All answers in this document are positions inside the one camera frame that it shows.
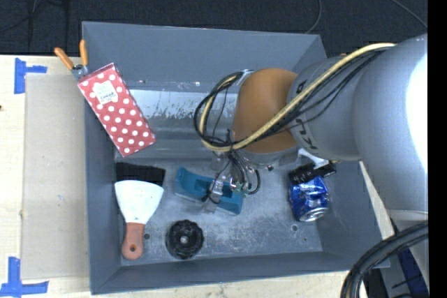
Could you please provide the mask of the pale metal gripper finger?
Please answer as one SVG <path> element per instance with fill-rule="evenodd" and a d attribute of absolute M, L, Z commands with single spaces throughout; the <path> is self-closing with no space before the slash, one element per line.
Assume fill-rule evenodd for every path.
<path fill-rule="evenodd" d="M 221 203 L 223 196 L 224 183 L 222 180 L 215 179 L 210 185 L 203 203 L 203 211 L 206 213 L 214 213 Z"/>

